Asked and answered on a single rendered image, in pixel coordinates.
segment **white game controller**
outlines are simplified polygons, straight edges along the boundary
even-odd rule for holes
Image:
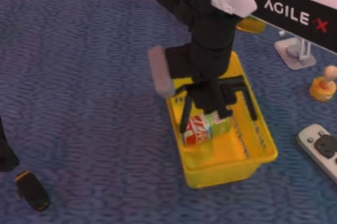
[[[337,183],[337,139],[318,124],[303,129],[297,141],[307,154]]]

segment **red x logo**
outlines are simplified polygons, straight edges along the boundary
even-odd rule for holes
[[[323,33],[326,33],[326,26],[328,25],[329,21],[321,21],[320,18],[317,18],[317,26],[316,26],[316,30],[321,29]]]

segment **yellow box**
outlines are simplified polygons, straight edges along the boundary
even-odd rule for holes
[[[197,189],[246,179],[261,164],[277,158],[277,149],[258,103],[236,53],[232,52],[229,69],[223,77],[240,75],[248,85],[257,120],[251,120],[244,96],[242,92],[237,92],[237,103],[229,107],[233,110],[230,131],[197,146],[186,147],[179,132],[186,92],[167,99],[185,180],[191,188]],[[179,79],[174,81],[174,85],[178,88],[191,82],[191,79]],[[193,106],[191,116],[197,114],[202,114],[202,111]]]

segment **white bracket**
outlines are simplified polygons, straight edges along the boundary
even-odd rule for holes
[[[277,41],[274,46],[283,61],[292,70],[300,70],[316,64],[316,59],[311,54],[311,43],[303,38],[294,37]]]

